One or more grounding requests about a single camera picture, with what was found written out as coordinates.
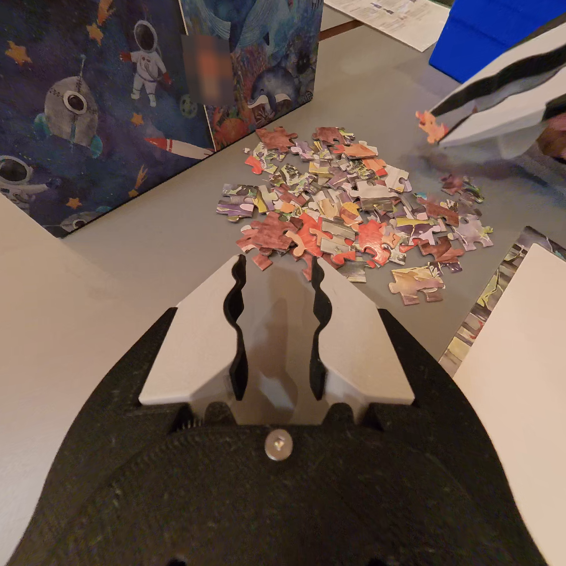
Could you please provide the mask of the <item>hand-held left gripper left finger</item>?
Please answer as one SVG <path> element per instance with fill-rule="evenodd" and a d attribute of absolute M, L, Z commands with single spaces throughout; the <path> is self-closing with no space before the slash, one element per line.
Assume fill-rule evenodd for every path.
<path fill-rule="evenodd" d="M 248 361 L 238 318 L 244 311 L 246 258 L 230 258 L 175 308 L 139 396 L 144 406 L 242 401 Z"/>

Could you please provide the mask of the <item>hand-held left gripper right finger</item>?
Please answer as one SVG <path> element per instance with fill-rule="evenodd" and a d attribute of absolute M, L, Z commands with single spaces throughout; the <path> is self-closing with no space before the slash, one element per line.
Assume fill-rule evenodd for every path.
<path fill-rule="evenodd" d="M 415 394 L 376 304 L 322 258 L 313 260 L 311 275 L 315 399 L 345 403 L 353 414 L 365 414 L 374 403 L 411 405 Z"/>

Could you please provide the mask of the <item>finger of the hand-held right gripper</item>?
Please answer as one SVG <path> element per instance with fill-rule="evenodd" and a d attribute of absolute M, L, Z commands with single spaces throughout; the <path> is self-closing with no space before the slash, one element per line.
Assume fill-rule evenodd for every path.
<path fill-rule="evenodd" d="M 442 148 L 472 146 L 503 159 L 523 154 L 565 113 L 565 75 L 555 74 L 497 104 L 470 114 L 438 142 Z"/>
<path fill-rule="evenodd" d="M 565 23 L 561 23 L 543 32 L 538 30 L 537 35 L 502 53 L 431 108 L 430 113 L 443 116 L 509 86 L 551 74 L 564 65 Z"/>

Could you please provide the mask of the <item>pale orange jigsaw piece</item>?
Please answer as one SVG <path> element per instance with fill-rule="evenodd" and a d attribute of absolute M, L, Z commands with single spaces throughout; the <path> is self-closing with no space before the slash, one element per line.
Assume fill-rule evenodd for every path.
<path fill-rule="evenodd" d="M 429 144 L 438 144 L 449 133 L 449 128 L 444 123 L 438 123 L 436 117 L 428 110 L 416 111 L 419 128 L 426 133 Z"/>

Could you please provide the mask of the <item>pile of jigsaw puzzle pieces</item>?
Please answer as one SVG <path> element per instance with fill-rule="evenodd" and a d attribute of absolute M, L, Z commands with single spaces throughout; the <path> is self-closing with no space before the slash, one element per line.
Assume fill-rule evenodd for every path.
<path fill-rule="evenodd" d="M 225 184 L 216 213 L 242 228 L 237 245 L 256 250 L 265 270 L 275 254 L 303 260 L 310 281 L 323 259 L 350 282 L 390 266 L 389 291 L 405 306 L 442 301 L 445 272 L 462 271 L 466 252 L 493 245 L 475 206 L 484 201 L 468 177 L 442 177 L 442 200 L 414 192 L 409 173 L 386 164 L 375 146 L 339 127 L 316 128 L 312 141 L 281 126 L 258 130 L 245 163 L 265 185 Z"/>

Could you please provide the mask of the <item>jigsaw puzzle frame board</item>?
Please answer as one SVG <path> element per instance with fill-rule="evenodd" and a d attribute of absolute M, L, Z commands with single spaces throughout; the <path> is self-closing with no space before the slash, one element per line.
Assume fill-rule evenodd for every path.
<path fill-rule="evenodd" d="M 439 360 L 498 453 L 548 565 L 565 565 L 565 247 L 527 226 Z"/>

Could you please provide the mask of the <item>blue plastic bin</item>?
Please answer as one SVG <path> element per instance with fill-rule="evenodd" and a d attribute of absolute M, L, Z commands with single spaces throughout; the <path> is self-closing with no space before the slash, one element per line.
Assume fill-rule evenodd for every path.
<path fill-rule="evenodd" d="M 564 12 L 565 1 L 454 1 L 429 64 L 463 83 Z"/>

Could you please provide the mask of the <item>printed paper sheet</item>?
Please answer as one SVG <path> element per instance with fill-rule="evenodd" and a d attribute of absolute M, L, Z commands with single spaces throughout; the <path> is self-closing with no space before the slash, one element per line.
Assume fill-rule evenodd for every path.
<path fill-rule="evenodd" d="M 437 1 L 325 1 L 330 8 L 424 52 L 434 45 L 450 8 Z"/>

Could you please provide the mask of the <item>illustrated cardboard puzzle box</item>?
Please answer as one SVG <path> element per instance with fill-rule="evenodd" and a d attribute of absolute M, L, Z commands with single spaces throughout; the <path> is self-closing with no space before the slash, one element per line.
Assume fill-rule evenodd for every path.
<path fill-rule="evenodd" d="M 1 196 L 65 237 L 313 98 L 324 1 L 1 1 Z"/>

